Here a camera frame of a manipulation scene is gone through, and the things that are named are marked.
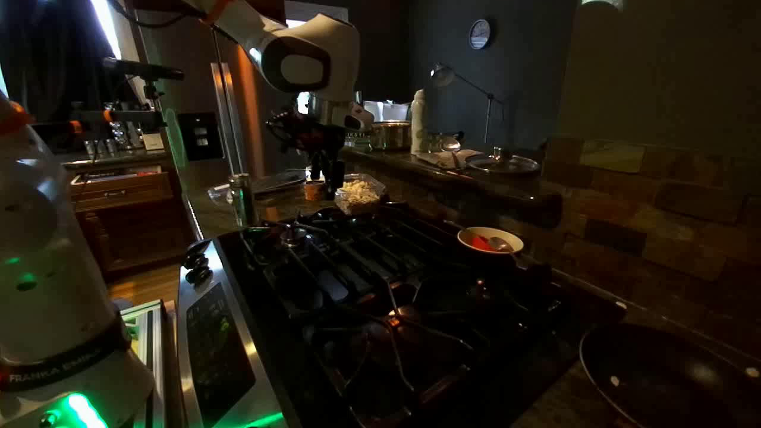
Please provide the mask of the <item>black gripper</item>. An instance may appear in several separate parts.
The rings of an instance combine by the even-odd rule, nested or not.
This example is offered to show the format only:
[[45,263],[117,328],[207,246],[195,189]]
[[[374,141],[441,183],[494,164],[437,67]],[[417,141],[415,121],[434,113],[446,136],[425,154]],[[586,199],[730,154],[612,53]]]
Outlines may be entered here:
[[344,162],[340,158],[344,131],[340,126],[327,126],[310,113],[281,111],[272,118],[272,132],[285,146],[303,149],[310,156],[312,177],[323,176],[323,196],[333,199],[344,177]]

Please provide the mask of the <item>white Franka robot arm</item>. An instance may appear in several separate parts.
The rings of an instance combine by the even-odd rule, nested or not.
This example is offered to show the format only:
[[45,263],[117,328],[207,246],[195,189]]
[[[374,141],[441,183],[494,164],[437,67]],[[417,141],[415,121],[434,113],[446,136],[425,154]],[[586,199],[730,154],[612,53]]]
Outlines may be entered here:
[[[281,111],[274,126],[337,189],[337,152],[359,123],[358,25],[316,14],[289,28],[249,0],[184,1],[236,39],[272,87],[322,100],[319,113]],[[76,221],[63,164],[29,111],[0,98],[2,428],[124,428],[152,390]]]

